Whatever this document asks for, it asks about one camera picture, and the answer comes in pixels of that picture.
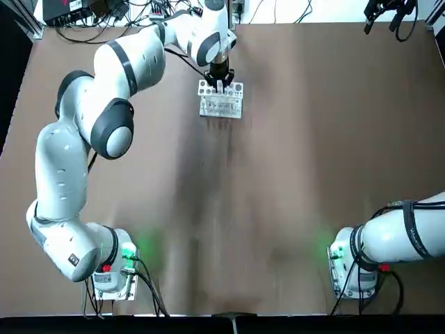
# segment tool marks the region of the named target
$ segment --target black cable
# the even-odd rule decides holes
[[[360,314],[363,314],[363,311],[377,298],[380,290],[382,289],[383,284],[385,283],[386,275],[378,275],[377,285],[375,286],[374,294],[369,297],[367,300],[363,301],[362,308],[359,310]]]
[[[357,280],[359,285],[359,315],[362,315],[362,286],[360,283],[360,262],[357,262]]]
[[[401,26],[398,26],[398,27],[396,28],[396,39],[397,39],[399,42],[406,42],[406,41],[411,37],[412,33],[414,32],[414,29],[416,28],[417,18],[418,18],[418,16],[419,16],[419,3],[418,3],[417,0],[415,0],[415,1],[416,1],[416,5],[415,5],[414,9],[415,9],[415,11],[416,11],[416,15],[414,16],[414,21],[413,21],[413,23],[412,23],[411,30],[410,30],[410,32],[408,33],[408,35],[407,35],[405,38],[400,38],[400,36],[399,36],[399,34],[398,34],[398,30],[399,30],[399,28],[400,28]]]
[[[95,301],[95,310],[96,310],[96,315],[99,315],[99,308],[97,307],[97,298],[96,298],[96,288],[95,288],[95,279],[92,277],[91,278],[91,288],[92,288],[92,297]]]
[[[253,21],[253,18],[255,17],[255,15],[257,14],[257,11],[258,11],[258,8],[260,7],[260,5],[263,3],[263,1],[264,0],[261,0],[259,3],[258,3],[258,6],[257,6],[257,9],[255,10],[255,13],[253,13],[253,16],[252,16],[252,19],[250,19],[250,21],[249,21],[249,23],[248,24],[251,24],[252,23],[252,21]]]
[[[94,153],[94,155],[92,156],[90,163],[88,164],[88,172],[91,171],[92,166],[95,164],[96,162],[96,158],[97,158],[97,152]]]
[[[98,310],[95,307],[95,303],[92,299],[92,294],[90,293],[90,287],[88,286],[88,279],[86,279],[84,282],[85,282],[85,286],[86,286],[86,293],[88,294],[88,298],[90,299],[91,307],[95,311],[96,315],[98,315]]]
[[[393,276],[398,283],[398,300],[396,307],[392,312],[392,315],[398,315],[403,307],[405,288],[403,286],[401,277],[395,271],[386,271],[385,274]]]
[[[136,18],[135,18],[134,20],[131,20],[131,21],[129,20],[129,22],[125,24],[125,26],[126,26],[127,28],[126,28],[126,29],[124,30],[124,32],[121,33],[118,37],[114,38],[114,40],[115,40],[115,39],[118,39],[118,38],[121,38],[123,35],[125,35],[125,34],[127,33],[127,31],[130,29],[131,25],[138,25],[138,23],[139,23],[140,21],[142,21],[142,19],[145,19],[145,17],[141,17],[141,15],[142,15],[143,11],[146,9],[146,7],[148,7],[148,5],[151,4],[151,2],[152,2],[152,0],[149,0],[149,1],[147,1],[146,4],[141,5],[141,6],[143,6],[144,8],[141,10],[141,12],[138,14],[138,16],[136,16]],[[118,5],[119,5],[119,3],[116,4],[115,6],[113,6],[113,8],[110,9],[109,12],[111,13],[111,12],[113,11],[113,9],[114,9],[116,6],[118,6]],[[80,43],[80,44],[89,44],[89,45],[101,45],[101,44],[105,44],[105,43],[109,42],[110,40],[101,40],[101,41],[99,41],[99,42],[93,42],[93,40],[95,40],[95,39],[98,38],[103,32],[105,32],[105,30],[110,26],[110,20],[111,20],[111,16],[110,16],[110,15],[107,15],[106,17],[103,17],[101,20],[99,20],[98,22],[96,22],[95,24],[93,24],[91,27],[96,27],[96,26],[99,26],[101,23],[105,23],[105,27],[103,27],[103,29],[102,29],[96,36],[94,36],[94,37],[92,37],[92,38],[88,38],[87,40],[76,40],[76,39],[74,39],[74,38],[69,38],[69,37],[65,36],[65,35],[60,31],[60,28],[59,28],[59,27],[56,27],[56,32],[57,32],[57,34],[58,34],[60,37],[62,37],[63,39],[65,39],[65,40],[67,40],[67,41],[69,41],[69,42],[71,42],[71,43]]]
[[[186,60],[186,58],[188,58],[188,57],[187,57],[185,54],[179,54],[179,53],[177,53],[176,51],[173,51],[173,50],[168,49],[168,48],[164,48],[164,50],[165,50],[165,52],[168,52],[169,54],[174,54],[175,56],[180,57],[180,59],[181,59],[182,61],[184,61],[188,66],[190,66],[191,68],[193,68],[193,70],[194,70],[195,72],[197,72],[199,75],[204,76],[204,73],[202,73],[201,71],[199,71],[197,68],[195,68],[195,66],[193,66],[192,64],[190,64],[190,63]]]
[[[354,262],[351,264],[351,266],[349,268],[349,272],[348,272],[348,275],[346,276],[346,280],[345,280],[345,285],[343,286],[343,289],[341,290],[340,296],[337,299],[337,302],[335,303],[335,305],[334,305],[334,307],[333,307],[333,309],[332,309],[332,311],[331,311],[331,313],[329,315],[334,315],[335,311],[339,307],[339,304],[340,304],[340,301],[341,301],[341,297],[343,297],[343,295],[345,293],[346,287],[348,286],[350,275],[353,273],[354,265],[357,263],[358,258],[359,258],[359,254],[357,254],[357,256],[354,259]]]
[[[152,296],[155,299],[157,305],[160,307],[161,312],[164,314],[164,316],[169,317],[170,315],[168,314],[167,310],[162,306],[161,302],[159,301],[159,297],[156,294],[156,292],[154,291],[154,288],[153,288],[153,285],[151,284],[151,282],[139,271],[135,271],[132,274],[139,276],[144,281],[144,283],[149,287],[150,291],[152,292]]]
[[[139,257],[136,257],[135,260],[136,260],[136,261],[139,261],[139,262],[142,264],[142,266],[144,267],[145,273],[147,274],[147,279],[148,279],[149,282],[152,284],[152,287],[153,287],[155,293],[157,293],[157,294],[159,295],[159,298],[160,298],[159,301],[162,303],[162,307],[163,307],[163,309],[165,309],[165,305],[164,305],[164,303],[163,303],[163,300],[162,300],[162,297],[161,297],[161,293],[160,293],[159,291],[156,290],[156,287],[155,287],[155,285],[153,284],[153,281],[152,281],[152,279],[151,279],[151,277],[150,277],[150,274],[149,274],[149,271],[148,271],[147,266],[146,266],[145,263],[142,261],[142,259],[140,259]],[[158,316],[159,316],[159,310],[160,310],[161,306],[156,307],[156,300],[155,300],[154,296],[152,296],[152,297],[153,297],[154,311],[155,311],[155,313],[156,313],[156,316],[158,317]]]
[[[305,11],[303,12],[303,14],[301,14],[301,16],[300,16],[298,19],[295,20],[295,22],[294,22],[293,24],[295,24],[295,23],[301,23],[301,21],[302,21],[306,16],[308,16],[309,14],[312,13],[312,10],[313,10],[313,8],[312,8],[312,0],[307,0],[307,7],[306,7]]]

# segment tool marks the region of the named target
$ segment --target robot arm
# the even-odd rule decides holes
[[[137,254],[124,230],[79,219],[86,203],[89,150],[117,159],[129,149],[134,132],[129,98],[161,80],[165,46],[175,45],[205,66],[227,59],[235,39],[228,30],[225,1],[206,0],[201,18],[178,11],[110,41],[95,53],[95,76],[73,71],[63,79],[56,103],[59,119],[38,136],[38,195],[26,220],[37,243],[68,279],[80,282],[94,273],[97,289],[121,291],[127,280],[122,269]]]
[[[365,224],[341,229],[328,247],[331,283],[337,296],[344,288],[344,298],[358,299],[359,290],[362,298],[371,297],[379,264],[445,255],[445,192],[421,202],[397,202],[395,207]]]

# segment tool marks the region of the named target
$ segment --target brown table surface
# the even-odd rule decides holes
[[[242,120],[200,118],[199,77],[171,55],[161,83],[131,100],[133,145],[97,160],[81,216],[130,233],[171,313],[329,312],[325,247],[338,230],[389,200],[445,189],[445,73],[432,34],[420,23],[402,45],[387,24],[362,29],[238,27],[230,61],[245,84]],[[52,30],[34,45],[0,161],[0,315],[81,312],[80,284],[38,248],[25,212],[58,85],[71,70],[92,73],[96,48]],[[395,267],[403,312],[445,311],[443,261]],[[388,282],[369,312],[392,310],[397,293]],[[115,312],[151,312],[150,301],[141,284]]]

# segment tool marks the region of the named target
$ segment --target cable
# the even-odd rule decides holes
[[[362,286],[360,283],[360,262],[357,262],[357,280],[359,284],[359,315],[362,315]]]
[[[129,274],[129,275],[137,275],[138,277],[140,277],[144,283],[149,287],[150,291],[152,292],[152,298],[154,299],[155,304],[158,305],[160,311],[164,314],[165,317],[169,317],[170,315],[168,314],[166,308],[163,306],[163,304],[160,302],[159,297],[156,293],[156,291],[153,288],[152,283],[139,271],[124,271],[125,273]]]
[[[277,23],[277,0],[275,0],[275,5],[273,6],[273,24]]]
[[[380,274],[379,277],[382,276],[382,279],[377,282],[374,295],[366,303],[364,302],[362,304],[361,308],[359,309],[359,314],[362,314],[363,311],[377,298],[377,295],[382,289],[382,286],[385,283],[387,276],[393,276],[398,283],[398,300],[396,307],[394,308],[394,311],[392,311],[391,314],[392,315],[400,314],[405,300],[405,288],[403,286],[401,277],[395,271],[383,271],[379,269],[378,273]]]
[[[173,51],[173,50],[168,49],[168,48],[164,48],[164,50],[165,50],[165,52],[168,52],[169,54],[174,54],[175,56],[180,57],[180,59],[181,59],[183,62],[185,62],[188,66],[190,66],[191,68],[193,68],[193,70],[194,70],[195,72],[197,72],[199,75],[204,76],[204,73],[202,73],[201,71],[199,71],[197,68],[195,68],[195,66],[193,66],[192,64],[190,64],[190,63],[186,60],[186,58],[188,58],[188,57],[187,57],[185,54],[179,54],[179,53],[177,53],[176,51]]]
[[[252,19],[250,19],[250,22],[249,22],[248,24],[251,24],[251,23],[252,23],[253,18],[254,18],[255,15],[257,14],[258,8],[259,8],[260,5],[263,3],[263,1],[264,1],[264,0],[261,0],[261,1],[258,3],[257,9],[255,10],[255,13],[253,13]]]
[[[149,272],[148,272],[148,268],[147,268],[147,266],[145,265],[145,263],[144,263],[139,257],[135,257],[134,259],[135,259],[136,261],[139,261],[140,263],[142,263],[142,266],[144,267],[145,273],[147,274],[147,279],[148,279],[148,281],[150,282],[151,286],[153,287],[154,292],[155,292],[155,293],[158,293],[158,292],[156,291],[156,289],[155,289],[155,286],[154,286],[154,284],[153,284],[152,279],[150,278],[150,274],[149,274]],[[153,293],[152,293],[152,298],[153,298],[153,308],[154,308],[154,312],[156,313],[156,316],[159,317],[160,306],[156,306],[156,299],[154,298],[154,294],[153,294]]]
[[[94,155],[92,156],[92,158],[90,160],[90,163],[88,164],[88,172],[91,171],[92,166],[95,164],[96,158],[97,158],[97,152],[94,153]]]
[[[380,290],[382,289],[383,283],[385,283],[386,275],[379,275],[377,278],[377,285],[375,286],[374,294],[368,298],[367,300],[363,301],[362,303],[362,309],[359,310],[359,313],[362,314],[363,311],[377,298],[377,295],[379,294]]]
[[[415,1],[416,1],[416,5],[415,5],[414,9],[415,9],[415,11],[416,11],[416,15],[414,16],[414,21],[413,21],[413,23],[412,23],[411,30],[410,30],[410,32],[408,33],[408,35],[407,35],[405,38],[400,38],[400,36],[399,36],[399,34],[398,34],[398,30],[399,30],[399,28],[400,28],[401,26],[399,25],[399,26],[397,26],[397,28],[396,28],[396,39],[397,39],[399,42],[406,42],[406,41],[411,37],[412,33],[414,32],[414,29],[416,28],[417,18],[418,18],[418,16],[419,16],[419,2],[418,2],[417,0],[415,0]]]
[[[334,315],[335,311],[337,310],[337,308],[339,307],[340,301],[341,301],[341,297],[344,295],[345,290],[346,290],[346,286],[348,286],[348,282],[349,282],[349,278],[350,275],[353,273],[353,269],[354,269],[354,265],[357,263],[359,258],[359,254],[357,254],[357,256],[354,259],[354,262],[351,264],[350,268],[349,268],[349,272],[348,275],[346,276],[346,281],[345,281],[345,285],[343,286],[343,289],[341,290],[340,296],[337,299],[337,302],[335,303],[331,313],[329,315]]]
[[[405,294],[405,288],[402,283],[401,277],[395,272],[395,271],[386,271],[385,274],[393,276],[398,284],[398,300],[396,307],[394,308],[394,311],[392,312],[392,315],[398,315],[403,307],[404,302],[404,294]]]
[[[300,16],[298,19],[295,20],[295,22],[294,22],[293,24],[295,24],[295,23],[301,23],[301,21],[302,21],[306,16],[308,16],[309,14],[312,13],[312,10],[313,10],[313,8],[312,8],[312,0],[307,0],[307,7],[306,7],[305,11],[303,12],[303,14],[301,14],[301,16]]]

